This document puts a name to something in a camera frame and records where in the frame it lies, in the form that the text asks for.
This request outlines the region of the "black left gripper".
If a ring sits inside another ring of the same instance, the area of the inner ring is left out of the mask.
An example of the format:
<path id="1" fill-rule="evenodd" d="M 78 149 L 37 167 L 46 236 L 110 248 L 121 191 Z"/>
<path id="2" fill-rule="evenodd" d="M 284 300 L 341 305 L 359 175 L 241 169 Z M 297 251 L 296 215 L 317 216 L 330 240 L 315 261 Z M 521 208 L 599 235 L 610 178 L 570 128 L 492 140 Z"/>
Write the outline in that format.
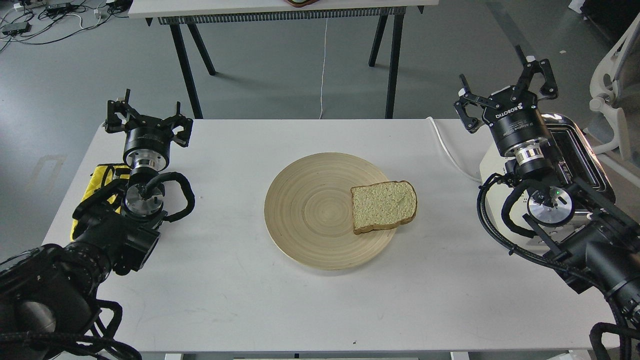
<path id="1" fill-rule="evenodd" d="M 161 120 L 142 121 L 142 115 L 130 105 L 131 90 L 117 100 L 107 101 L 103 122 L 106 133 L 126 133 L 123 161 L 130 168 L 167 168 L 170 163 L 170 143 L 182 148 L 190 144 L 194 120 L 181 112 L 176 102 L 174 115 Z"/>

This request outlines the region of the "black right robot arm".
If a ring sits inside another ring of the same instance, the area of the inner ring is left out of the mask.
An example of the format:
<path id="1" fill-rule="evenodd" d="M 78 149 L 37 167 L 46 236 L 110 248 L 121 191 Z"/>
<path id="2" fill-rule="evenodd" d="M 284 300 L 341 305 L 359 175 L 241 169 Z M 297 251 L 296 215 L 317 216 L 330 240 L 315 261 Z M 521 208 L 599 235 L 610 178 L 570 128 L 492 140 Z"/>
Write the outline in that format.
<path id="1" fill-rule="evenodd" d="M 639 350 L 639 223 L 617 207 L 576 123 L 541 112 L 542 101 L 558 97 L 549 59 L 515 50 L 522 72 L 514 85 L 481 96 L 459 76 L 454 109 L 467 132 L 487 126 L 501 166 L 478 187 L 478 220 L 510 255 L 553 270 L 577 294 L 597 289 L 614 322 L 592 326 L 592 351 L 610 359 L 602 337 L 616 335 L 619 358 L 630 360 Z"/>

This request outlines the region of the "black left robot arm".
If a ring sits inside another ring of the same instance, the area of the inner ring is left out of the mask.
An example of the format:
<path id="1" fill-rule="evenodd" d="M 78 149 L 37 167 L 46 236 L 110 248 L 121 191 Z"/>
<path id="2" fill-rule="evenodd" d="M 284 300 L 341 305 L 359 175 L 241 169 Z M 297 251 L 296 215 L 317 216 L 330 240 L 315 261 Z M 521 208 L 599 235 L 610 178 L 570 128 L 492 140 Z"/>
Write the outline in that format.
<path id="1" fill-rule="evenodd" d="M 156 247 L 162 223 L 195 208 L 189 180 L 166 172 L 170 145 L 189 146 L 194 121 L 181 113 L 143 115 L 130 91 L 107 103 L 106 133 L 125 133 L 123 164 L 73 212 L 66 246 L 43 244 L 1 263 L 1 358 L 50 360 L 61 353 L 104 360 L 140 360 L 139 351 L 117 341 L 122 306 L 98 298 L 110 274 L 139 271 Z"/>

